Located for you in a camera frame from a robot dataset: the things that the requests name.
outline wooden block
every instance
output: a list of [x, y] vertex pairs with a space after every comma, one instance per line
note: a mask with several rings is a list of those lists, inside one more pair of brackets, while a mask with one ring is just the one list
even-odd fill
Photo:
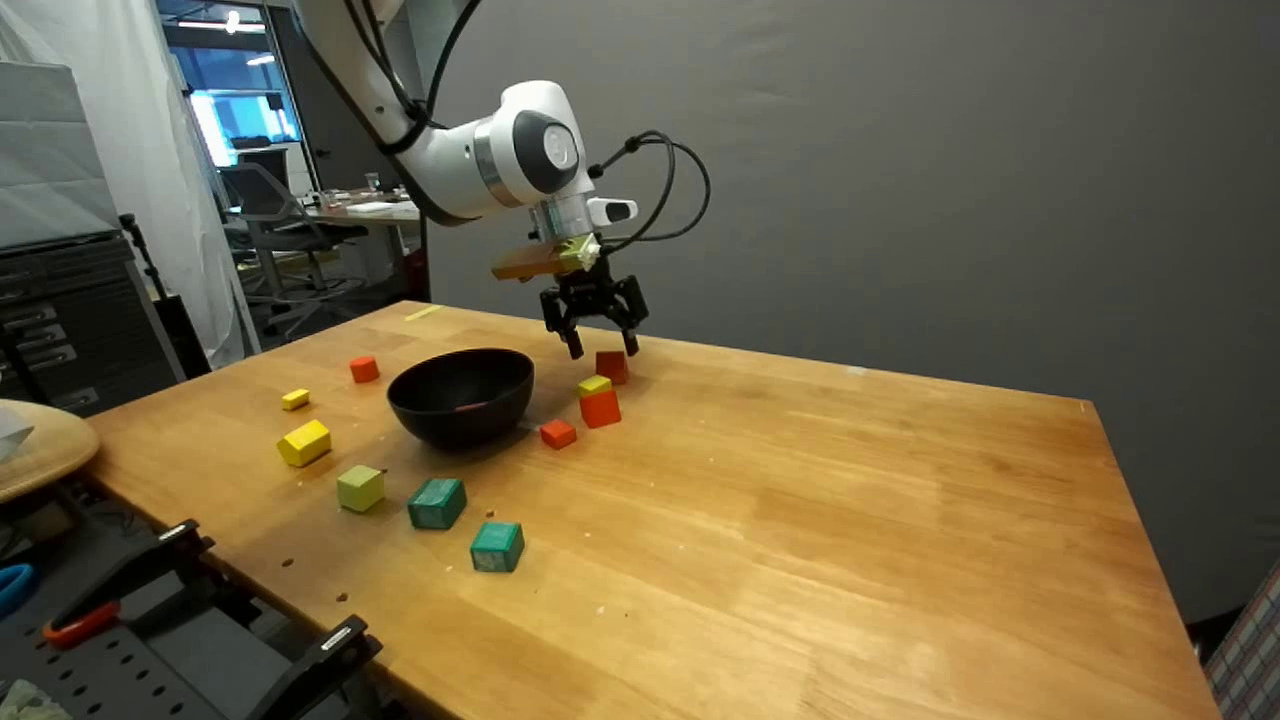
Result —
[[304, 468], [333, 450], [333, 432], [320, 420], [309, 420], [278, 442], [286, 465]]
[[356, 355], [348, 368], [356, 385], [374, 385], [379, 376], [374, 355]]
[[309, 388], [291, 388], [291, 393], [281, 395], [281, 408], [286, 408], [286, 413], [297, 413], [297, 408], [309, 408], [309, 406], [314, 406], [314, 393], [309, 393]]
[[472, 542], [475, 573], [511, 573], [524, 556], [524, 527], [504, 522], [483, 522]]
[[356, 465], [338, 477], [338, 503], [343, 511], [374, 511], [383, 501], [383, 468]]
[[536, 435], [542, 435], [548, 450], [567, 450], [567, 444], [575, 444], [575, 430], [563, 424], [563, 420], [542, 424]]
[[608, 376], [587, 376], [575, 385], [575, 395], [597, 395], [597, 393], [612, 393], [612, 379]]
[[567, 272], [593, 269], [597, 257], [602, 257], [602, 243], [593, 236], [575, 236], [567, 243], [542, 240], [491, 263], [491, 278], [521, 281], [521, 284], [531, 278], [567, 278]]
[[628, 385], [628, 353], [597, 353], [597, 376], [612, 385]]
[[428, 480], [408, 501], [412, 527], [436, 527], [447, 531], [458, 516], [468, 507], [468, 491], [460, 480]]
[[615, 393], [593, 393], [582, 401], [584, 424], [587, 430], [606, 430], [625, 420], [625, 408], [615, 406]]

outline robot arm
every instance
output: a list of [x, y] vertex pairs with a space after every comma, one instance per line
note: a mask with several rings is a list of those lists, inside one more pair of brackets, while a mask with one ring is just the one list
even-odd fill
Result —
[[401, 165], [422, 211], [436, 226], [472, 226], [529, 207], [536, 236], [551, 250], [551, 263], [543, 263], [557, 278], [557, 294], [543, 294], [548, 329], [582, 355], [575, 317], [608, 317], [636, 353], [636, 329], [649, 317], [640, 284], [612, 281], [597, 240], [602, 226], [636, 216], [636, 204], [593, 196], [597, 183], [563, 90], [551, 82], [511, 83], [491, 115], [434, 128], [428, 110], [404, 99], [377, 61], [379, 30], [365, 0], [297, 0], [297, 8], [320, 66]]

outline teal block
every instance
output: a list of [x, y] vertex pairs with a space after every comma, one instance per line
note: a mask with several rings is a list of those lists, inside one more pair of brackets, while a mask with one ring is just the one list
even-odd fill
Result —
[[468, 507], [468, 491], [460, 480], [428, 480], [424, 487], [412, 491], [408, 501], [408, 522], [412, 527], [452, 527], [458, 516]]
[[472, 569], [475, 573], [511, 573], [524, 551], [524, 527], [504, 522], [483, 522], [472, 542]]

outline curtain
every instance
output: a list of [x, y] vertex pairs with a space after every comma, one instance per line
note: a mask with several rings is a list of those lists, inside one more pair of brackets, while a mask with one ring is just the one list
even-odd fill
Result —
[[151, 260], [190, 303], [211, 368], [258, 350], [195, 128], [151, 0], [5, 0], [0, 61], [67, 66], [112, 183]]

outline red block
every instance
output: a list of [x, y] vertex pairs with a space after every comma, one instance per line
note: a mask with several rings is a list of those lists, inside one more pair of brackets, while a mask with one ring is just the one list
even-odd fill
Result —
[[377, 360], [374, 355], [356, 355], [348, 368], [353, 368], [356, 385], [374, 385], [377, 379]]
[[606, 430], [606, 424], [625, 420], [625, 408], [615, 408], [615, 393], [593, 393], [593, 395], [584, 395], [575, 406], [584, 408], [584, 424], [587, 430]]
[[542, 424], [536, 432], [543, 435], [548, 450], [563, 450], [563, 444], [575, 442], [575, 430], [563, 424], [563, 420], [548, 420], [548, 424]]
[[597, 376], [612, 385], [628, 385], [628, 353], [597, 353]]

